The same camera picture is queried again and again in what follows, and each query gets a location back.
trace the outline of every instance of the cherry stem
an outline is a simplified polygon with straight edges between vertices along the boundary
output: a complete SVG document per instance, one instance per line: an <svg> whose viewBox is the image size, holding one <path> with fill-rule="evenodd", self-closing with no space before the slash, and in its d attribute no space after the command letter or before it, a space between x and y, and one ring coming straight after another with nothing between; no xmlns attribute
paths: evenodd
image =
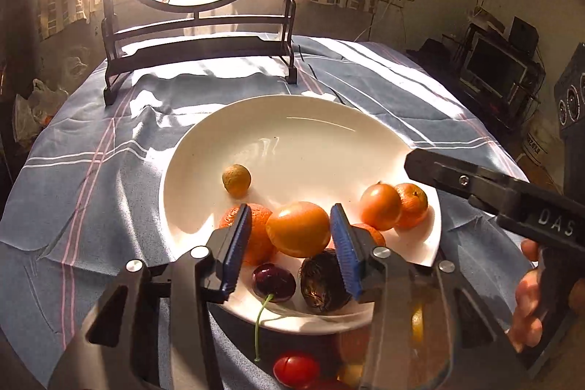
<svg viewBox="0 0 585 390"><path fill-rule="evenodd" d="M256 350L256 358L254 359L254 362L256 363L260 362L260 351L258 349L258 334L260 333L260 315L262 314L262 311L264 310L266 305L270 301L272 301L273 297L274 295L272 293L266 296L266 299L264 299L262 307L260 308L260 311L258 313L258 317L256 317L256 328L254 329L254 349Z"/></svg>

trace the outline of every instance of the plastic bag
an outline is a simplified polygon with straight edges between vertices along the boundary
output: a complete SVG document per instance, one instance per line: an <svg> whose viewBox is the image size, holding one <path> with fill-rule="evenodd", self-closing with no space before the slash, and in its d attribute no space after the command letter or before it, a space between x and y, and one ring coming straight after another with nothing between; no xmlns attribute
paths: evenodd
<svg viewBox="0 0 585 390"><path fill-rule="evenodd" d="M42 126L34 119L29 103L17 94L12 115L14 140L27 147L41 130Z"/></svg>
<svg viewBox="0 0 585 390"><path fill-rule="evenodd" d="M70 48L63 56L59 86L65 91L75 91L88 76L91 51L81 45Z"/></svg>
<svg viewBox="0 0 585 390"><path fill-rule="evenodd" d="M57 114L69 94L62 88L52 91L41 80L33 80L33 92L29 96L28 104L34 119L43 127L49 124Z"/></svg>

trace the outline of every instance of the hand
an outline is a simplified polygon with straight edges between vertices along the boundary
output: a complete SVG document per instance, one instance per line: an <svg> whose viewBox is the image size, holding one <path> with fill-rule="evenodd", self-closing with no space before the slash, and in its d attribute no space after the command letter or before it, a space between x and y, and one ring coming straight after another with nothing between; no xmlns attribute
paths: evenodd
<svg viewBox="0 0 585 390"><path fill-rule="evenodd" d="M538 243L524 240L522 253L530 261L538 261ZM542 322L533 313L540 300L538 269L530 270L520 280L516 288L516 310L512 318L512 327L508 331L510 342L521 352L525 345L534 347L542 337ZM585 279L577 281L569 296L570 308L578 314L585 315Z"/></svg>

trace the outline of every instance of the tangerine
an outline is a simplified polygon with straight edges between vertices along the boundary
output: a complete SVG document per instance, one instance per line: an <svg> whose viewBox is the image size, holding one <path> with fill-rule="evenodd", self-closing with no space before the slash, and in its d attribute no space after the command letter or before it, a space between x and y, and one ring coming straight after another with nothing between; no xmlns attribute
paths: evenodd
<svg viewBox="0 0 585 390"><path fill-rule="evenodd" d="M360 198L362 221L376 230L396 225L402 210L400 195L391 185L378 182L369 186Z"/></svg>
<svg viewBox="0 0 585 390"><path fill-rule="evenodd" d="M386 239L384 238L384 235L382 235L374 227L371 227L371 226L367 225L366 223L356 223L355 225L353 225L353 227L363 228L365 231L369 232L371 237L374 239L374 242L377 246L379 246L379 247L386 246Z"/></svg>
<svg viewBox="0 0 585 390"><path fill-rule="evenodd" d="M266 222L272 215L272 212L257 203L249 203L248 206L252 209L252 232L250 233L248 246L244 252L243 263L249 266L258 266L270 261L270 257L275 251L266 233ZM218 227L224 228L233 225L239 209L240 206L236 205L227 210L221 217Z"/></svg>
<svg viewBox="0 0 585 390"><path fill-rule="evenodd" d="M429 200L426 193L418 185L411 183L398 184L396 192L400 195L402 213L396 223L398 228L413 228L422 222L429 211Z"/></svg>

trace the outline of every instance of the table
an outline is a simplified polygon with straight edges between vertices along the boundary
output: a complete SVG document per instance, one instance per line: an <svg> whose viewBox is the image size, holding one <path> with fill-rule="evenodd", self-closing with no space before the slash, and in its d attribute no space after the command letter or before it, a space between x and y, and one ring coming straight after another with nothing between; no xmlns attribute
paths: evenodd
<svg viewBox="0 0 585 390"><path fill-rule="evenodd" d="M161 175L182 135L224 105L262 94L342 101L375 116L411 147L525 179L481 122L398 52L376 43L293 40L297 85L283 80L287 70L278 59L163 65L131 74L108 108L102 98L104 62L40 134L0 221L0 326L41 383L46 385L75 329L128 260L151 266L172 258L160 234ZM460 198L439 192L439 199L443 253L507 328L514 289L531 267L518 249L519 237ZM251 325L219 309L212 314L226 389L279 388L268 374L271 362L257 367L249 359ZM163 305L163 357L166 323ZM326 354L328 342L263 330L260 344L270 356L289 348ZM168 388L167 360L161 360L161 383ZM326 374L333 371L325 365Z"/></svg>

